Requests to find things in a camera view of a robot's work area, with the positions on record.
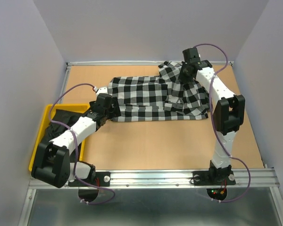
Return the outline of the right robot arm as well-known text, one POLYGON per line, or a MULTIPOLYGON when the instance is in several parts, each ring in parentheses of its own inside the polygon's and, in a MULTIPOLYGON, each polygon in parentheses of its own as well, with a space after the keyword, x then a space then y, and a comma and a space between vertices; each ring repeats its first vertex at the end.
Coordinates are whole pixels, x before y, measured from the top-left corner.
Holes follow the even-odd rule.
POLYGON ((209 107, 216 144, 209 169, 194 171, 192 180, 197 186, 234 185, 231 160, 233 141, 244 122, 245 98, 232 92, 217 76, 208 60, 201 60, 196 47, 183 51, 180 82, 197 81, 209 95, 209 107))

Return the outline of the black white checkered shirt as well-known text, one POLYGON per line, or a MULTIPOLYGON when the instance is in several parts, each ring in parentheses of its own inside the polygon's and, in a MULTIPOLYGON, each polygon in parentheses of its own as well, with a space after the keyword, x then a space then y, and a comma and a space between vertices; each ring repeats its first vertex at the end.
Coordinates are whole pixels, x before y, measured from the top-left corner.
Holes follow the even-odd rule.
POLYGON ((208 94, 197 82, 182 84, 182 65, 165 61, 157 76, 115 77, 108 93, 117 97, 116 122, 203 120, 208 118, 208 94))

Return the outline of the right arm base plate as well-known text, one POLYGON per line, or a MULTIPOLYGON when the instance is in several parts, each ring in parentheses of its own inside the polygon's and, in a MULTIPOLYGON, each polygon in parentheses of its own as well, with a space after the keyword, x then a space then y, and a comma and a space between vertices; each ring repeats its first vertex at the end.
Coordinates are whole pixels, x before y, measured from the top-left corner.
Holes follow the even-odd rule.
POLYGON ((235 180, 230 180, 228 176, 212 176, 209 174, 208 170, 201 171, 193 171, 191 183, 195 186, 233 186, 236 185, 235 180))

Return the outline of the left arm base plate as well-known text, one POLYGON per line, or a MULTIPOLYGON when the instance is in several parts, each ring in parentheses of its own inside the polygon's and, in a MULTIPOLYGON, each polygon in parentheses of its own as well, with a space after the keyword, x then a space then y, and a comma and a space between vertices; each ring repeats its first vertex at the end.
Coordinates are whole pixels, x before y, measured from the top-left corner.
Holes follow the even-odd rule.
MULTIPOLYGON (((82 179, 82 181, 92 184, 94 186, 101 186, 101 187, 109 187, 110 186, 110 176, 111 173, 109 171, 97 171, 95 176, 87 179, 82 179)), ((87 187, 88 185, 74 180, 73 182, 68 182, 69 187, 87 187)))

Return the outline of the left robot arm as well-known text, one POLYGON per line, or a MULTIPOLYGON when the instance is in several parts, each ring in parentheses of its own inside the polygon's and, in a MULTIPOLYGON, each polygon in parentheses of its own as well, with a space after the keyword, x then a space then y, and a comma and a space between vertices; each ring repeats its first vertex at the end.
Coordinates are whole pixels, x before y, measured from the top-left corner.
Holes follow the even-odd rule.
POLYGON ((61 125, 66 130, 50 141, 38 144, 31 170, 32 177, 57 188, 76 180, 86 186, 92 185, 95 182, 95 167, 79 160, 78 146, 107 120, 120 115, 117 97, 101 93, 72 126, 52 120, 52 123, 61 125))

